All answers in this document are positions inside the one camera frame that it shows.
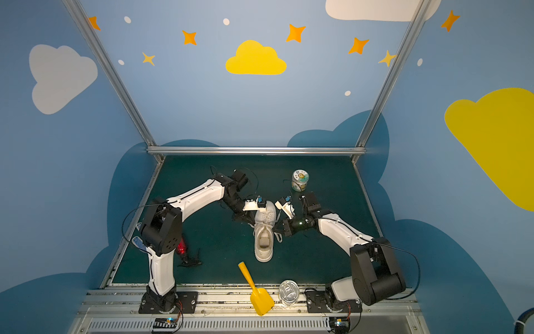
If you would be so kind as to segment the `white sneaker shoe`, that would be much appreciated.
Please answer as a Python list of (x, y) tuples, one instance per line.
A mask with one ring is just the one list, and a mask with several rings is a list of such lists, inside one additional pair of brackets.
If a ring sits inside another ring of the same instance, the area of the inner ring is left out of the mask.
[(254, 255), (259, 262), (265, 263), (273, 257), (275, 236), (273, 228), (277, 222), (277, 208), (267, 200), (264, 211), (256, 211), (254, 217)]

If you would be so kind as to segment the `white shoelace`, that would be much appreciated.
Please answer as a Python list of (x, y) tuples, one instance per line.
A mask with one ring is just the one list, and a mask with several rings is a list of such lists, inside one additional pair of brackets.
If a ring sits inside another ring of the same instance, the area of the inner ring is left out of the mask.
[(260, 230), (260, 228), (270, 228), (273, 233), (273, 238), (279, 244), (283, 242), (283, 234), (277, 229), (276, 224), (250, 224), (250, 227), (254, 230), (253, 235)]

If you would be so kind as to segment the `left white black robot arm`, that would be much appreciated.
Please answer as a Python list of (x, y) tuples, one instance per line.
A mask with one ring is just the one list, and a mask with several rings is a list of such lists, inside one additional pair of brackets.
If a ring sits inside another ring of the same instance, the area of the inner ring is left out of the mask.
[(186, 312), (174, 277), (174, 256), (182, 241), (183, 223), (202, 208), (222, 201), (232, 210), (233, 220), (252, 224), (251, 212), (264, 211), (266, 201), (261, 196), (240, 197), (247, 183), (243, 171), (236, 170), (231, 176), (217, 173), (186, 193), (165, 200), (156, 198), (141, 207), (146, 213), (138, 227), (139, 235), (126, 238), (128, 244), (147, 254), (149, 262), (150, 279), (141, 298), (140, 314)]

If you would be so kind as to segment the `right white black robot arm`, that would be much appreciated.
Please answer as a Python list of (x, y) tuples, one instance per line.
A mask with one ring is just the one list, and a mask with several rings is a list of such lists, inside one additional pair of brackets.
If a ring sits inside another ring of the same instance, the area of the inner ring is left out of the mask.
[(402, 299), (397, 295), (407, 289), (406, 278), (395, 252), (412, 255), (409, 251), (392, 246), (384, 237), (372, 237), (356, 229), (338, 213), (322, 207), (312, 192), (299, 196), (299, 201), (300, 216), (295, 214), (289, 196), (275, 203), (285, 215), (275, 224), (275, 232), (290, 237), (300, 231), (316, 230), (350, 258), (350, 276), (326, 286), (326, 306), (338, 312), (352, 301), (372, 306), (383, 300)]

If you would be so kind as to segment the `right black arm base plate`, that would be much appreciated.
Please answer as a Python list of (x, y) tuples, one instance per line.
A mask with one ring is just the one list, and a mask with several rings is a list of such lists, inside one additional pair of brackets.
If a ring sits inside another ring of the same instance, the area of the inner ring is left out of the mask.
[(308, 313), (359, 313), (362, 311), (361, 301), (339, 301), (331, 289), (320, 291), (307, 288), (304, 291)]

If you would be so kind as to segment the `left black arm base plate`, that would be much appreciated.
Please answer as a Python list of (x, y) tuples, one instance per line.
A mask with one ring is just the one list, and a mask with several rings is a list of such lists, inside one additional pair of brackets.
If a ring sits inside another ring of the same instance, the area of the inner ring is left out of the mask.
[(197, 292), (171, 290), (160, 296), (148, 289), (141, 299), (139, 314), (193, 314), (196, 311), (197, 298)]

